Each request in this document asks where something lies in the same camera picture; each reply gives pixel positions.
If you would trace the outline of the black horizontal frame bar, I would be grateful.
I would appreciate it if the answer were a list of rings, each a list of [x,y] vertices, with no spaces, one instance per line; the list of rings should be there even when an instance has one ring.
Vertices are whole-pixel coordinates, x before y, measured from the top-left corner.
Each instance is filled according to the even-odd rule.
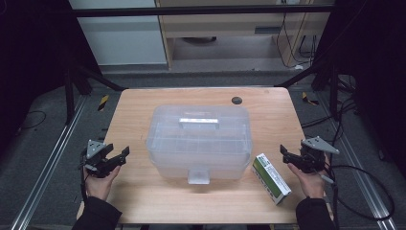
[[[251,5],[251,6],[197,6],[131,9],[71,10],[77,17],[199,15],[239,13],[332,12],[336,5]]]

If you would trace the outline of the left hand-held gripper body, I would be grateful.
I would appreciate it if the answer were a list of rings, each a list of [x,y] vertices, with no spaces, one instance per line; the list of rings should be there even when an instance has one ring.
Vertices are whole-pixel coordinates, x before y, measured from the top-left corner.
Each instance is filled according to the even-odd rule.
[[[107,177],[110,170],[107,169],[108,158],[107,155],[102,157],[102,149],[107,146],[104,142],[89,140],[87,147],[81,154],[80,165],[84,167],[87,172],[98,178]]]

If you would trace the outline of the aluminium floor rail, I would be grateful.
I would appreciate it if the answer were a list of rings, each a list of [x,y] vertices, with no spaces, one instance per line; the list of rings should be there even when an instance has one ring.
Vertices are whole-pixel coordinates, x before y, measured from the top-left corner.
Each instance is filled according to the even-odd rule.
[[[343,116],[346,112],[356,108],[355,102],[352,99],[338,100],[336,101],[337,106],[335,106],[329,101],[329,96],[320,92],[316,96],[325,113],[332,118],[329,122],[334,130],[331,143],[334,147],[340,145],[340,154],[346,159],[346,164],[340,168],[348,169],[353,174],[356,185],[372,212],[372,219],[378,224],[380,230],[397,230],[392,219],[395,212],[394,201],[391,199],[391,206],[386,207],[383,198],[378,193],[378,189],[381,189],[386,193],[387,197],[390,197],[389,191],[377,178],[374,178],[371,173],[364,169],[350,144],[348,136],[345,134],[342,123]]]
[[[54,174],[56,166],[63,152],[65,151],[69,140],[71,139],[87,101],[87,96],[79,96],[78,102],[74,107],[74,115],[71,121],[63,127],[63,130],[59,134],[50,156],[48,157],[40,175],[38,176],[29,196],[24,202],[24,205],[13,220],[10,230],[27,229],[34,212]]]

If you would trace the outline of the clear plastic storage box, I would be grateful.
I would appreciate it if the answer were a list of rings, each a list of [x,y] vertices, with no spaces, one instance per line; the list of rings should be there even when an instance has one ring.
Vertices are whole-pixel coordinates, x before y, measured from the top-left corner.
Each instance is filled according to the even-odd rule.
[[[250,163],[249,112],[236,105],[160,105],[147,137],[151,163],[190,184],[239,179]]]

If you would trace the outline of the beige wooden desk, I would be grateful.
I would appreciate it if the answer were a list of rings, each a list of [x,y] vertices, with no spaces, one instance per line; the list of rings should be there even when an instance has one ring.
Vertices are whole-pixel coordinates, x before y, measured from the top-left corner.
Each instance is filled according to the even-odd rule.
[[[334,0],[154,0],[157,7],[249,6],[249,5],[324,5]],[[299,60],[299,47],[306,36],[324,32],[327,12],[245,13],[163,15],[159,18],[162,37],[271,35],[282,63]]]

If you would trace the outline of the person's right hand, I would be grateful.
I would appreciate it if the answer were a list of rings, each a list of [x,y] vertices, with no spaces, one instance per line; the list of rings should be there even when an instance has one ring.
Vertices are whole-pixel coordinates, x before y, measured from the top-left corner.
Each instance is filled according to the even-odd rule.
[[[298,177],[305,196],[310,198],[324,198],[326,185],[324,176],[327,176],[325,171],[304,173],[292,163],[288,163],[287,167]]]

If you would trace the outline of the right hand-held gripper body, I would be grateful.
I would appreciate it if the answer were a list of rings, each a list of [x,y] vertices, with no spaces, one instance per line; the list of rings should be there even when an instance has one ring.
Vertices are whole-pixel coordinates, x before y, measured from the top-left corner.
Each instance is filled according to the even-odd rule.
[[[300,160],[297,165],[303,173],[320,172],[326,163],[326,154],[339,154],[340,150],[319,136],[301,141]]]

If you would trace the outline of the person's left hand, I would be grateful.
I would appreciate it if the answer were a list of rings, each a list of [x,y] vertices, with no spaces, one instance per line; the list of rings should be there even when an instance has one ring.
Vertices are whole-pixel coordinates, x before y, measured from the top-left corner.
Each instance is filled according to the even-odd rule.
[[[121,170],[120,166],[117,166],[107,177],[98,178],[93,175],[89,175],[87,171],[83,172],[84,176],[84,188],[88,197],[96,197],[101,200],[107,200],[113,181],[117,177]]]

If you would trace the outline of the white cabinet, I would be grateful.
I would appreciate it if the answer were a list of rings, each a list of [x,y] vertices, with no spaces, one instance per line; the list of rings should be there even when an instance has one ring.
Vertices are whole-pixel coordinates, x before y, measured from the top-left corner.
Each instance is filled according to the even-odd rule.
[[[69,0],[74,10],[155,8],[154,0]],[[166,64],[157,16],[80,17],[99,66]]]

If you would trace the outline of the green and white medicine box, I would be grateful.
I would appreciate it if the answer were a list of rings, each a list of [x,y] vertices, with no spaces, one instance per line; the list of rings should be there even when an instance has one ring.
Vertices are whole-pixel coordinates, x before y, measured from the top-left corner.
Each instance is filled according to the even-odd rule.
[[[252,171],[275,204],[280,204],[291,194],[291,189],[264,153],[255,157]]]

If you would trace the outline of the black metal stand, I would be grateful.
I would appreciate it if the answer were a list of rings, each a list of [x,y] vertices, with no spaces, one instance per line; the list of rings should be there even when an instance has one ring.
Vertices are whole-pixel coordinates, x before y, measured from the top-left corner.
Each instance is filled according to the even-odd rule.
[[[69,125],[75,116],[74,90],[75,86],[81,95],[89,95],[93,88],[88,78],[98,81],[115,91],[124,91],[125,87],[106,79],[102,74],[98,74],[80,65],[72,65],[65,70],[65,99],[66,99],[66,125]]]
[[[338,121],[338,90],[339,90],[339,73],[338,67],[327,60],[315,61],[310,67],[303,70],[290,80],[276,84],[276,87],[288,88],[294,83],[302,79],[314,75],[315,78],[311,84],[311,88],[315,91],[321,91],[326,86],[329,87],[329,112],[333,118]]]

